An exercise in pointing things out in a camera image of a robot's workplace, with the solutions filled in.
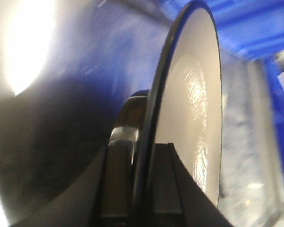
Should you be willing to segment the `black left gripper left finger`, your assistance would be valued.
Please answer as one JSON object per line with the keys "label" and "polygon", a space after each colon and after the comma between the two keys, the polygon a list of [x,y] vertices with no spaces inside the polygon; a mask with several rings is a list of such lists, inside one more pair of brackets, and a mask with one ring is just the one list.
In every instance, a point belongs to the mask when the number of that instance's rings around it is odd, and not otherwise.
{"label": "black left gripper left finger", "polygon": [[127,227],[131,222],[131,170],[136,144],[103,146],[61,194],[16,227]]}

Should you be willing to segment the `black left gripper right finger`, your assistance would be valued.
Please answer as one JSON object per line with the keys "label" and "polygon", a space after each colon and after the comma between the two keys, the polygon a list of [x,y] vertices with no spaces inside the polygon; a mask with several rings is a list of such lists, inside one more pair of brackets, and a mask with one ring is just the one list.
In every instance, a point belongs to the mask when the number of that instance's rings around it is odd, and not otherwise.
{"label": "black left gripper right finger", "polygon": [[230,227],[184,167],[172,143],[154,144],[148,227]]}

